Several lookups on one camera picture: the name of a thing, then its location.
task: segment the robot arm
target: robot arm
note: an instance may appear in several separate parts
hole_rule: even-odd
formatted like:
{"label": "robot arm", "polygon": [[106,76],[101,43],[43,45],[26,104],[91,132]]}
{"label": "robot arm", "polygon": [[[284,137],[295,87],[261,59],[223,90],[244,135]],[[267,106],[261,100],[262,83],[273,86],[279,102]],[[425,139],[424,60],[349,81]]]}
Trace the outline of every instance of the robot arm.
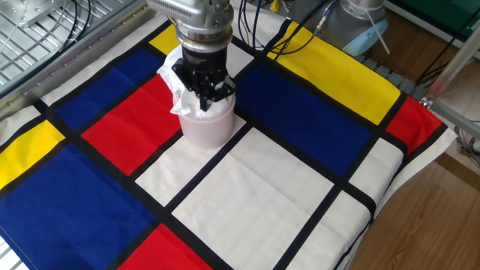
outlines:
{"label": "robot arm", "polygon": [[195,92],[200,108],[232,95],[236,84],[226,68],[232,40],[233,8],[229,0],[147,0],[175,24],[183,56],[172,69],[188,91]]}

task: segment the blue rectangle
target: blue rectangle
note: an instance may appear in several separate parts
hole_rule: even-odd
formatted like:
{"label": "blue rectangle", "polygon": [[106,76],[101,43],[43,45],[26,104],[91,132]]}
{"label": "blue rectangle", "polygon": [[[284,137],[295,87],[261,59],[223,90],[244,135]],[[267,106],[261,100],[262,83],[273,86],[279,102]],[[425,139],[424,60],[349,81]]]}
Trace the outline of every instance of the blue rectangle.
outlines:
{"label": "blue rectangle", "polygon": [[314,93],[266,66],[256,67],[241,81],[236,104],[339,176],[372,136]]}
{"label": "blue rectangle", "polygon": [[156,71],[162,63],[151,53],[139,49],[55,112],[71,128],[78,130],[135,84]]}
{"label": "blue rectangle", "polygon": [[0,234],[30,269],[105,269],[152,219],[73,145],[0,200]]}

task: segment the plastic cup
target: plastic cup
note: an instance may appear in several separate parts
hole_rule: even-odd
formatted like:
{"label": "plastic cup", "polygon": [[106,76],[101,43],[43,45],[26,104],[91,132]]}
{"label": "plastic cup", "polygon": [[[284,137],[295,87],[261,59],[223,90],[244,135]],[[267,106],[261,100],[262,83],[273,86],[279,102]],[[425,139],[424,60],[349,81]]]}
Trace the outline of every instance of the plastic cup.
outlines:
{"label": "plastic cup", "polygon": [[181,131],[185,138],[200,149],[214,149],[222,146],[232,136],[235,94],[232,102],[219,115],[198,119],[195,115],[179,115]]}

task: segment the tablecloth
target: tablecloth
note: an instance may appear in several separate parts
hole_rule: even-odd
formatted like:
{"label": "tablecloth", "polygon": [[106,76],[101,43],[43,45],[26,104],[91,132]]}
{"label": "tablecloth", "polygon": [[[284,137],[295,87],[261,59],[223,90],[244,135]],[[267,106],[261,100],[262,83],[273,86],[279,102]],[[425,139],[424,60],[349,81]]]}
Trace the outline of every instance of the tablecloth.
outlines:
{"label": "tablecloth", "polygon": [[191,145],[170,114],[156,70],[178,42],[163,16],[0,122],[0,236],[26,266],[347,265],[389,197],[455,134],[319,39],[272,61],[296,24],[260,18],[264,52],[234,27],[235,128],[220,148]]}

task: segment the red square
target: red square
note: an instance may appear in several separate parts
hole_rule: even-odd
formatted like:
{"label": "red square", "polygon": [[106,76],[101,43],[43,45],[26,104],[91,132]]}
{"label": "red square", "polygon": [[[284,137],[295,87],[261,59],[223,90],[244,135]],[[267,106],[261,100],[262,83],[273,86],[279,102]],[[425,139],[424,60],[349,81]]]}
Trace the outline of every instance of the red square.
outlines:
{"label": "red square", "polygon": [[82,137],[129,176],[180,129],[172,106],[172,93],[157,75]]}
{"label": "red square", "polygon": [[180,238],[161,224],[118,269],[206,270],[211,268]]}
{"label": "red square", "polygon": [[391,120],[386,131],[402,140],[408,147],[407,155],[419,147],[442,124],[433,113],[408,97]]}

